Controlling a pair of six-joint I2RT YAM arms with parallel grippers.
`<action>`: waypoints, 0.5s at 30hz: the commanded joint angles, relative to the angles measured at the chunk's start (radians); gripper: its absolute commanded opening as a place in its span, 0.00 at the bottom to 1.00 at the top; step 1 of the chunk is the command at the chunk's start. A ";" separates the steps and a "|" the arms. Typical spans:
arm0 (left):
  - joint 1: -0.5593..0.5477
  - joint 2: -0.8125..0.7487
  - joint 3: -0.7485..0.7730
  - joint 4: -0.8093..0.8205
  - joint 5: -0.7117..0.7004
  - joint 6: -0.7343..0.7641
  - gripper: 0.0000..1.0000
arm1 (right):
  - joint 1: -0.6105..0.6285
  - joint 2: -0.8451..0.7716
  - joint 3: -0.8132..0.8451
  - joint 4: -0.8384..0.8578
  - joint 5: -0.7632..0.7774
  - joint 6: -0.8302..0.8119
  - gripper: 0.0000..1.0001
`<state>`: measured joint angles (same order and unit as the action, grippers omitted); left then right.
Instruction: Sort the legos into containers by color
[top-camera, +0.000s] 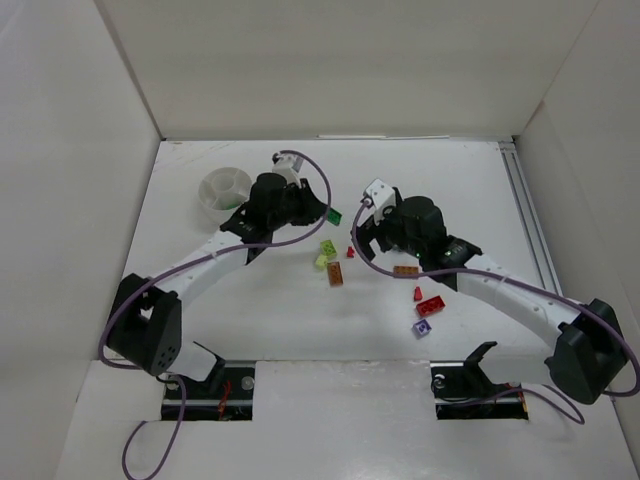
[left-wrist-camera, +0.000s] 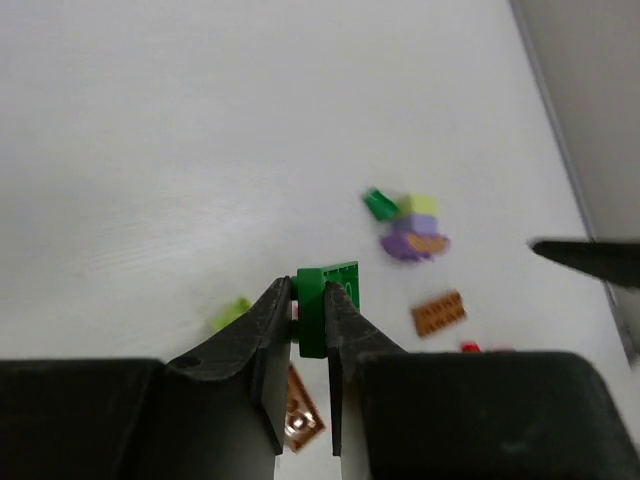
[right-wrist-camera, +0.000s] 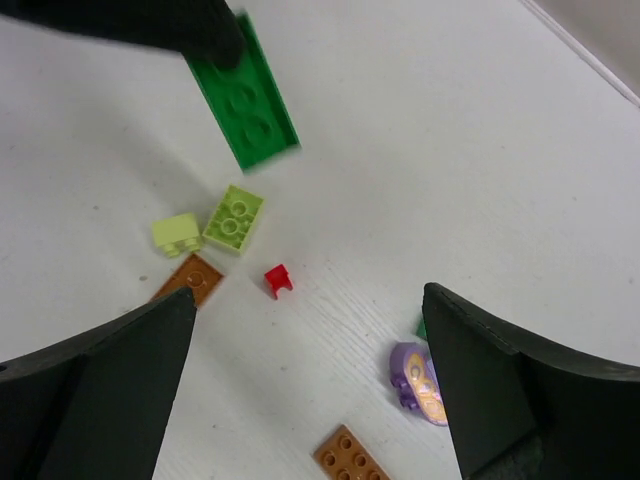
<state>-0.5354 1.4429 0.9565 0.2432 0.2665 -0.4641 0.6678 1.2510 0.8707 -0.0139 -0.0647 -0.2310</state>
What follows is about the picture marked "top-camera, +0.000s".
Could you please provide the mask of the dark green lego plate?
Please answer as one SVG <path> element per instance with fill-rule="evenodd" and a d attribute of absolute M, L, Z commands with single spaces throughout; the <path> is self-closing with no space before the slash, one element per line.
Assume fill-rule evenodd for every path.
<path fill-rule="evenodd" d="M 327 215 L 327 221 L 334 226 L 339 226 L 341 224 L 341 220 L 342 214 L 337 210 L 331 208 Z"/>

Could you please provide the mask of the lime green lego brick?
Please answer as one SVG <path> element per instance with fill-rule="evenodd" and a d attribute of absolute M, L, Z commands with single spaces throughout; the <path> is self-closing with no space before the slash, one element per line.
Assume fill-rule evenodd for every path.
<path fill-rule="evenodd" d="M 331 240 L 324 240 L 320 242 L 322 253 L 327 258 L 334 258 L 337 255 L 336 248 Z"/>

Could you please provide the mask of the pale yellow-green lego piece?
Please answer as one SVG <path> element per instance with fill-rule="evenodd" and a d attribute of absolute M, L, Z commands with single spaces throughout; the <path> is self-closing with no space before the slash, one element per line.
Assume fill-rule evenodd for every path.
<path fill-rule="evenodd" d="M 327 264 L 328 264 L 328 258 L 325 255 L 320 254 L 316 258 L 314 266 L 317 270 L 324 270 L 327 267 Z"/>

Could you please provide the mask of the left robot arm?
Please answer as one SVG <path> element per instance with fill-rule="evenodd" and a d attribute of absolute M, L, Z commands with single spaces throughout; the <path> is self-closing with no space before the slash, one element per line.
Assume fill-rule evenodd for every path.
<path fill-rule="evenodd" d="M 290 183 L 280 174 L 259 175 L 248 199 L 180 264 L 154 277 L 130 274 L 121 281 L 100 346 L 123 357 L 127 369 L 215 381 L 224 361 L 185 338 L 184 311 L 223 277 L 276 247 L 277 230 L 319 226 L 328 212 L 328 202 L 316 197 L 306 179 Z"/>

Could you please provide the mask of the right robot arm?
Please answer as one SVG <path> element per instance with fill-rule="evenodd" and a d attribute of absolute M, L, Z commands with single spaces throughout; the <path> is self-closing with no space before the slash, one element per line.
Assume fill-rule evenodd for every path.
<path fill-rule="evenodd" d="M 515 382 L 552 385 L 590 405 L 613 393 L 609 386 L 626 365 L 639 365 L 609 304 L 579 303 L 510 275 L 479 247 L 449 234 L 431 199 L 404 198 L 375 180 L 361 203 L 372 213 L 355 219 L 352 240 L 367 265 L 377 252 L 398 249 L 418 261 L 416 278 L 428 277 L 495 308 L 544 344 L 537 354 L 522 354 L 499 352 L 496 342 L 487 341 L 464 360 L 436 362 L 433 382 L 445 397 L 480 398 Z"/>

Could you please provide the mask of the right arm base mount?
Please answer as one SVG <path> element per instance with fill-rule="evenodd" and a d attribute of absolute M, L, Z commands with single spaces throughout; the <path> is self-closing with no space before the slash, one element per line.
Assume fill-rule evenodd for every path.
<path fill-rule="evenodd" d="M 480 344 L 463 360 L 430 363 L 430 389 L 438 420 L 528 420 L 524 395 L 509 383 L 493 383 L 481 368 L 498 343 Z"/>

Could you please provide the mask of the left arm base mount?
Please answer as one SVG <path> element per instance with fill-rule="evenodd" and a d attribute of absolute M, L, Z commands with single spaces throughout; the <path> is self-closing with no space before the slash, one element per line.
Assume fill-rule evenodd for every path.
<path fill-rule="evenodd" d="M 186 406 L 184 421 L 251 421 L 256 364 L 232 362 L 226 365 L 213 388 L 184 378 Z"/>

